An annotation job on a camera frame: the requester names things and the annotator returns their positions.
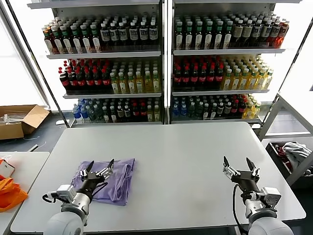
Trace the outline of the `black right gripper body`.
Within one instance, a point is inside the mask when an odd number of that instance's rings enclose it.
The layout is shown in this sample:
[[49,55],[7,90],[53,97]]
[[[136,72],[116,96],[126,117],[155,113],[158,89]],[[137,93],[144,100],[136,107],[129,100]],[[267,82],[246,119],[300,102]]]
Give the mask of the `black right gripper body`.
[[231,176],[231,181],[237,183],[243,193],[260,193],[257,186],[260,177],[254,175],[252,171],[238,171]]

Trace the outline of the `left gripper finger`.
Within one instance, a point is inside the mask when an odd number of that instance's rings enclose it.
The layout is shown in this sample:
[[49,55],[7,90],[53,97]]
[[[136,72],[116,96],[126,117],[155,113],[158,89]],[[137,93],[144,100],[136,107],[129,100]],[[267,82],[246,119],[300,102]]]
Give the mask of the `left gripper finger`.
[[87,177],[93,167],[94,161],[91,161],[87,168],[80,170],[80,177]]
[[109,177],[111,174],[113,174],[113,166],[114,166],[114,159],[112,159],[110,161],[110,163],[108,164],[108,166],[102,170],[100,170],[99,172],[96,173],[96,176],[98,177]]

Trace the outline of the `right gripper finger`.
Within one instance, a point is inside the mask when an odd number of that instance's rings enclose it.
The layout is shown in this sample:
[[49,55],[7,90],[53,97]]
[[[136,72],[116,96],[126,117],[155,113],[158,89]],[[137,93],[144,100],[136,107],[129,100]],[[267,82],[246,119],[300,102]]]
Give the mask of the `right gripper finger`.
[[249,158],[246,158],[246,162],[248,165],[249,170],[252,172],[253,177],[259,177],[259,168],[256,167],[253,161],[251,161]]
[[240,178],[241,174],[230,166],[226,156],[223,157],[223,173],[230,179]]

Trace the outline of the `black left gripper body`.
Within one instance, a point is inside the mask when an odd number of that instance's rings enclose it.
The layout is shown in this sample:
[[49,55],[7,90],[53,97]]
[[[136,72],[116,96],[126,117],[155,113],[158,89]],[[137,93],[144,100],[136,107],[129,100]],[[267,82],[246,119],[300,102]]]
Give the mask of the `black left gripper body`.
[[105,177],[96,176],[96,172],[90,172],[87,177],[83,178],[83,184],[80,188],[81,193],[96,194],[106,186]]

